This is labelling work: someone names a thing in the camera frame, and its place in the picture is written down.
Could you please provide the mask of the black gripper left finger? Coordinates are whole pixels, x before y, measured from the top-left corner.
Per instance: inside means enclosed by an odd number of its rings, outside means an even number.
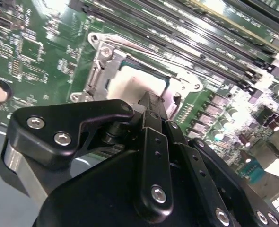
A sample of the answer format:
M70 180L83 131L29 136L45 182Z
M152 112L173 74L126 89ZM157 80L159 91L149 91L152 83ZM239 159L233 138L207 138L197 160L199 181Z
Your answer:
M71 165L81 150L84 135L89 145L97 148L106 134L105 127L116 122L131 132L120 137L125 149L117 154L144 150L168 152L163 121L154 110L154 96L146 92L139 101L145 111L135 123L134 111L119 99L21 108L11 117L8 138L12 148L50 171Z

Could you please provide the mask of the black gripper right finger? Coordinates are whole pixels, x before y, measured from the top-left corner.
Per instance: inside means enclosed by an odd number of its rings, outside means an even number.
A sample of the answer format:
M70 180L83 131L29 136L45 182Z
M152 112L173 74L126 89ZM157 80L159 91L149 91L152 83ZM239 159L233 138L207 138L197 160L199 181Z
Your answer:
M167 118L164 101L154 96L169 143L169 159L179 167L200 227L279 227L279 214L241 179L204 141L187 141Z

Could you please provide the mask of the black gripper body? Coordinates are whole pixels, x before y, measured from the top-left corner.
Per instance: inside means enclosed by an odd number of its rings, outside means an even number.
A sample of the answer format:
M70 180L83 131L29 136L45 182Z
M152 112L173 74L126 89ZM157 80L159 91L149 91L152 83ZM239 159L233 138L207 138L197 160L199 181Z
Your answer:
M209 213L167 151L126 151L56 188L36 227L207 227Z

